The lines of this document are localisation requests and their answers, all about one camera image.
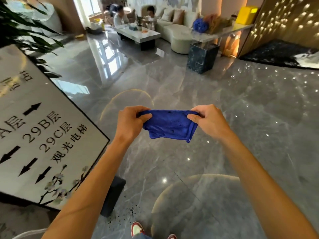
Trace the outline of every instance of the white curtain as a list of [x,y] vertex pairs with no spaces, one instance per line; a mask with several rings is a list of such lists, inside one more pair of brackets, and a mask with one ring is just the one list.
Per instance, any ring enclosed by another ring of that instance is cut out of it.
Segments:
[[81,23],[84,28],[90,26],[90,20],[89,20],[89,15],[91,13],[87,13],[87,8],[84,8],[82,0],[73,0],[75,7],[77,9],[78,15],[80,17]]

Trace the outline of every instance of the white cable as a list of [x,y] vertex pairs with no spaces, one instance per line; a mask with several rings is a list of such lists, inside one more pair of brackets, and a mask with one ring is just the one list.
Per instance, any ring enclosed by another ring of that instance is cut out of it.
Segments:
[[16,237],[12,238],[12,239],[20,239],[29,235],[34,235],[34,234],[40,234],[40,233],[44,233],[47,230],[47,228],[45,229],[39,229],[39,230],[33,230],[33,231],[26,231],[24,233],[21,233],[20,235],[17,235]]

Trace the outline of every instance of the coffee table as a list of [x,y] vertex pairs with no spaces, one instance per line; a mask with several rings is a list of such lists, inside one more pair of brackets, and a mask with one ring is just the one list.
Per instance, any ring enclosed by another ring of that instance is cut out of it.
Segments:
[[147,33],[142,33],[142,31],[133,31],[129,28],[128,24],[117,26],[114,29],[120,35],[121,40],[127,38],[134,40],[135,43],[140,45],[142,51],[154,48],[155,39],[160,38],[160,33],[158,32],[147,28],[142,28],[142,31],[146,30]]

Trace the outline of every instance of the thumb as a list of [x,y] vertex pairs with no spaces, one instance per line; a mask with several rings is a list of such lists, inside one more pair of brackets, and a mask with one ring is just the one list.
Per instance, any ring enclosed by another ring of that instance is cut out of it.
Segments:
[[197,124],[198,124],[199,120],[202,119],[200,116],[195,115],[195,114],[188,114],[188,115],[187,115],[187,118],[188,118],[189,120],[192,120],[194,123],[197,123]]
[[148,113],[148,114],[145,114],[145,115],[142,115],[140,116],[138,119],[141,119],[143,123],[145,123],[147,120],[151,119],[152,118],[152,114],[151,113]]

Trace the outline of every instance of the polished floor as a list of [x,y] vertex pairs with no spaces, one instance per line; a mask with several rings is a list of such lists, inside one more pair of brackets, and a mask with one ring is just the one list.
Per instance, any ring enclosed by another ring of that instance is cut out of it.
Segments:
[[[156,47],[142,52],[110,30],[42,58],[63,76],[55,83],[111,140],[125,106],[216,104],[319,231],[319,72],[218,58],[198,75],[166,41]],[[125,189],[113,215],[100,216],[93,239],[130,238],[133,221],[154,238],[265,238],[220,144],[200,128],[188,144],[151,140],[142,130],[118,175]]]

